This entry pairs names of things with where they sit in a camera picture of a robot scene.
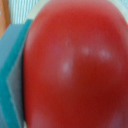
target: red ball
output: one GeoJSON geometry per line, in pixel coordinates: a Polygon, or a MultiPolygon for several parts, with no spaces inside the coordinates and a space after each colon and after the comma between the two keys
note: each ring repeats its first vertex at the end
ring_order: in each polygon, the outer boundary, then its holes
{"type": "Polygon", "coordinates": [[[28,33],[28,128],[128,128],[128,28],[108,1],[51,1],[28,33]]]}

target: red balloon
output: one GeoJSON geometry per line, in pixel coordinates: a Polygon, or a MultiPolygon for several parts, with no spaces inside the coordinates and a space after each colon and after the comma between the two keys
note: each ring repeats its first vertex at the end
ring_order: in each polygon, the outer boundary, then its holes
{"type": "Polygon", "coordinates": [[[110,2],[49,2],[23,64],[28,128],[128,128],[128,28],[110,2]]]}

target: white wall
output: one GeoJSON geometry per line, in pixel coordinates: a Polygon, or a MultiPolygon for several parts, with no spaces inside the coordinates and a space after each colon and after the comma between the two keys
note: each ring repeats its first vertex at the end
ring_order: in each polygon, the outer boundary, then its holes
{"type": "MultiPolygon", "coordinates": [[[[8,0],[12,23],[22,23],[32,9],[40,0],[8,0]]],[[[119,0],[128,9],[128,0],[119,0]]]]}

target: white background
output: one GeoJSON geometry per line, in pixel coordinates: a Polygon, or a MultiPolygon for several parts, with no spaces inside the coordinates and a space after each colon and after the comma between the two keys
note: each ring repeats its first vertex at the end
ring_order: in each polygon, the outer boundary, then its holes
{"type": "MultiPolygon", "coordinates": [[[[40,0],[8,0],[11,22],[14,24],[22,23],[27,14],[38,1],[40,0]]],[[[123,5],[128,9],[128,0],[117,1],[121,1],[123,5]]]]}

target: red object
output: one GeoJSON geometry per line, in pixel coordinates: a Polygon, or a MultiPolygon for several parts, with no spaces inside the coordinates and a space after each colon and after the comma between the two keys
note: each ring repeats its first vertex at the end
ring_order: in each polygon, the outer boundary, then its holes
{"type": "Polygon", "coordinates": [[[24,51],[28,128],[128,128],[128,29],[108,1],[51,1],[24,51]]]}

